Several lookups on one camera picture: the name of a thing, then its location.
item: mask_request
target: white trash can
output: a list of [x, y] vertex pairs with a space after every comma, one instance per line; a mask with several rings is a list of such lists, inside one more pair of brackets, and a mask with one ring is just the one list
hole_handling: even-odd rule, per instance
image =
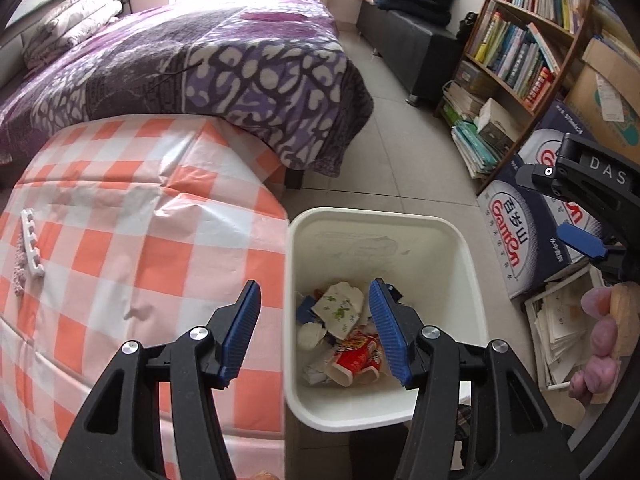
[[[486, 346], [482, 297], [465, 239], [449, 222], [430, 216], [322, 207], [289, 228], [285, 276], [284, 385], [291, 411], [320, 431], [366, 430], [410, 420], [417, 390], [393, 376], [374, 384], [308, 386], [303, 367], [312, 352], [296, 347], [296, 293], [347, 281], [365, 291], [382, 278], [404, 294], [422, 322], [456, 341]], [[461, 383], [460, 400], [470, 397]]]

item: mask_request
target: patterned blanket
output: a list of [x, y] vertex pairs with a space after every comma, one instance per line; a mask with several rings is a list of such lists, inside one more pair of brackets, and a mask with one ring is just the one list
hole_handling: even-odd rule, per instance
[[25, 82], [0, 109], [0, 163], [71, 124], [220, 116], [294, 170], [339, 174], [373, 101], [319, 0], [185, 2], [126, 16]]

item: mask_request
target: cardboard box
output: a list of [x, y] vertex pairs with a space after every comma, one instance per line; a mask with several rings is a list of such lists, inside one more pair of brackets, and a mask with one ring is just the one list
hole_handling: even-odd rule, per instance
[[[596, 39], [590, 41], [582, 58], [587, 65], [565, 103], [600, 144], [640, 164], [640, 72]], [[603, 119], [596, 72], [620, 93], [623, 122]]]
[[474, 123], [478, 135], [494, 150], [505, 155], [522, 133], [522, 127], [513, 116], [493, 99], [480, 108]]
[[510, 298], [560, 280], [587, 263], [580, 253], [558, 240], [558, 225], [568, 221], [596, 236], [602, 234], [600, 223], [577, 204], [516, 184], [516, 172], [523, 164], [555, 163], [567, 132], [591, 139], [578, 118], [554, 101], [518, 155], [478, 197]]

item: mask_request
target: tiled floor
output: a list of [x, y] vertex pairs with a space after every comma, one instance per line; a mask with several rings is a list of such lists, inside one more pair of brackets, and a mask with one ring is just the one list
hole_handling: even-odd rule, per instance
[[[374, 97], [373, 117], [347, 150], [340, 177], [309, 173], [303, 189], [286, 191], [283, 203], [290, 218], [309, 208], [338, 206], [450, 221], [470, 246], [489, 336], [508, 340], [525, 366], [533, 370], [526, 318], [507, 296], [472, 182], [447, 127], [429, 110], [404, 102], [407, 92], [384, 61], [372, 56], [364, 38], [342, 32], [340, 42]], [[319, 433], [298, 423], [291, 414], [287, 432], [288, 463], [293, 469], [287, 471], [288, 478], [351, 478], [347, 435]]]

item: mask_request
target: bench leg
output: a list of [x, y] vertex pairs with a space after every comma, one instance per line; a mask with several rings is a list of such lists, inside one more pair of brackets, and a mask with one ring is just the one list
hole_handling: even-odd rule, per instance
[[287, 168], [284, 173], [284, 187], [286, 189], [302, 189], [302, 179], [305, 176], [303, 170], [291, 170]]
[[408, 105], [411, 105], [413, 107], [417, 107], [418, 106], [418, 102], [420, 101], [420, 98], [417, 95], [414, 94], [409, 94], [409, 97], [407, 99], [405, 99], [406, 103]]

